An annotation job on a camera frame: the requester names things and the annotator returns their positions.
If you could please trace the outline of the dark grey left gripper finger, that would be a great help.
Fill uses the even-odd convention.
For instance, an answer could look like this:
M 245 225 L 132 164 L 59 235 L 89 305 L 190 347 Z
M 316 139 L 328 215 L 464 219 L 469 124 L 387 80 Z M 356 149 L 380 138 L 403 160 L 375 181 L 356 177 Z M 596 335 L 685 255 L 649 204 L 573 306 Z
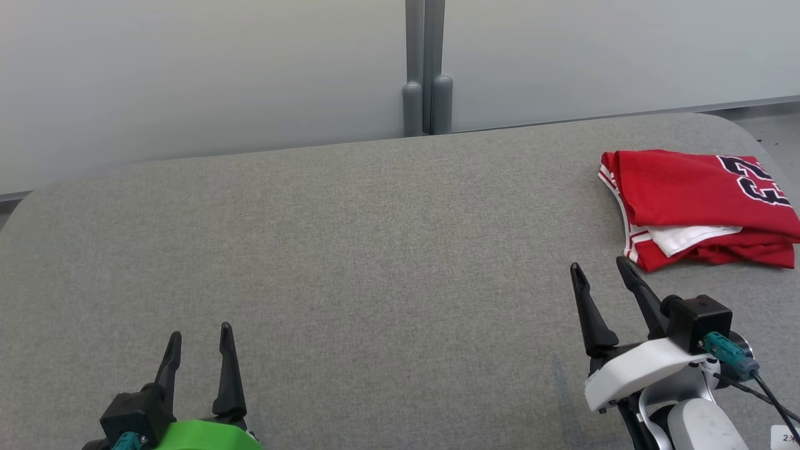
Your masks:
M 220 333 L 219 347 L 222 367 L 218 383 L 217 398 L 212 402 L 212 415 L 217 423 L 245 428 L 248 405 L 244 396 L 238 353 L 231 324 L 224 322 Z
M 169 337 L 155 378 L 155 384 L 162 390 L 162 407 L 165 411 L 173 410 L 175 377 L 181 365 L 181 359 L 182 333 L 174 331 Z

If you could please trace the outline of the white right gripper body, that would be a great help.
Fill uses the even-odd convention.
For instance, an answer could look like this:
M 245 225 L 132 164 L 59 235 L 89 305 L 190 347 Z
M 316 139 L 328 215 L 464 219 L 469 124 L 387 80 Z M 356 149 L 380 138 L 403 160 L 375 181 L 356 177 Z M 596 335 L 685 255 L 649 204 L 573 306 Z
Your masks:
M 668 338 L 640 342 L 627 350 L 592 344 L 586 354 L 594 361 L 606 359 L 584 384 L 584 397 L 591 412 L 657 384 L 690 364 L 703 363 L 709 356 L 691 355 Z

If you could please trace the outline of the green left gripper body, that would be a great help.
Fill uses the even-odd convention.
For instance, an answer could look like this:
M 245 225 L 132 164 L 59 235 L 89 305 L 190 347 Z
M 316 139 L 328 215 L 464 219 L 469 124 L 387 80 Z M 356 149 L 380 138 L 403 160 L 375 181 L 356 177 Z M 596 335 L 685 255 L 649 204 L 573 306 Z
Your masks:
M 261 449 L 251 433 L 211 421 L 172 422 L 156 449 Z

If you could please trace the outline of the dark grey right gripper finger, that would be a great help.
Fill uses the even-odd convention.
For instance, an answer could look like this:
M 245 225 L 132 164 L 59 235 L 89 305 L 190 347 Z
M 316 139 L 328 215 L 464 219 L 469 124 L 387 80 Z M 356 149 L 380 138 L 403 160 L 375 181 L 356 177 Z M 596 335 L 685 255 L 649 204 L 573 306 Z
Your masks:
M 598 311 L 591 296 L 591 285 L 577 262 L 573 262 L 569 266 L 569 275 L 586 355 L 589 358 L 603 357 L 606 351 L 619 344 L 618 336 L 608 328 L 602 314 Z
M 666 338 L 669 319 L 663 316 L 662 303 L 644 281 L 637 269 L 625 256 L 616 258 L 616 266 L 627 290 L 634 295 L 640 313 L 647 325 L 649 340 Z

